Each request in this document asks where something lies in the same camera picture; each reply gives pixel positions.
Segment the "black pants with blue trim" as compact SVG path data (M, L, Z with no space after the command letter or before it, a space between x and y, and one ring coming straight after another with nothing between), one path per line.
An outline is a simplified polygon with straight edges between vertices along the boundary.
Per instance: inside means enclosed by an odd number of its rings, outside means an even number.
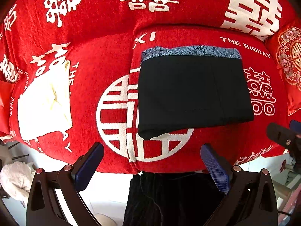
M141 55L138 101L138 134L145 140L254 119L241 55L235 48L146 49Z

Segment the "wooden furniture at right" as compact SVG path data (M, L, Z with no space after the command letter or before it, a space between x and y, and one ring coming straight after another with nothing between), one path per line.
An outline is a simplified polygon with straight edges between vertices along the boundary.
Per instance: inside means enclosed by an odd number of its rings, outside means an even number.
M278 225L300 225L294 222L300 216L300 174L294 170L294 164L284 160L280 167L283 182L277 176L273 177L273 185L277 201Z

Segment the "white fluffy cloth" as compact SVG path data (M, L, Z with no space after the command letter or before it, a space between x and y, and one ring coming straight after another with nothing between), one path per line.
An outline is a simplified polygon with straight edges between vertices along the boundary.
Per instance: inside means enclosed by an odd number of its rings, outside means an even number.
M27 206L33 174L24 162L14 162L1 169L1 186L13 199Z

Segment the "operator black trousers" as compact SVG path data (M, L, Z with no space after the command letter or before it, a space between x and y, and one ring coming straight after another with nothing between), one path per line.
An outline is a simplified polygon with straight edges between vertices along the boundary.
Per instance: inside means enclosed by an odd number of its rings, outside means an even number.
M123 225L204 225L225 194L208 173L136 174Z

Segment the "red embroidered pillow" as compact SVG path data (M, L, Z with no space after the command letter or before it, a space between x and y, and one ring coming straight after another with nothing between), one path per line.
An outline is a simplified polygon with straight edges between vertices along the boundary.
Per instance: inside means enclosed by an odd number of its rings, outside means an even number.
M265 40L288 95L288 114L300 110L300 19L280 28Z

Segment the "red quilt with white characters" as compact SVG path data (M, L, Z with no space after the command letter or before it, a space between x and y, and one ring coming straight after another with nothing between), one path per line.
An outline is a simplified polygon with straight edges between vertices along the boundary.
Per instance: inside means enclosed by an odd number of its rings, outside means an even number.
M300 121L265 40L297 19L288 0L17 0L1 23L1 136L73 163L104 145L102 173L203 170L209 143L231 164L283 154L267 126ZM143 51L235 48L254 119L138 134Z

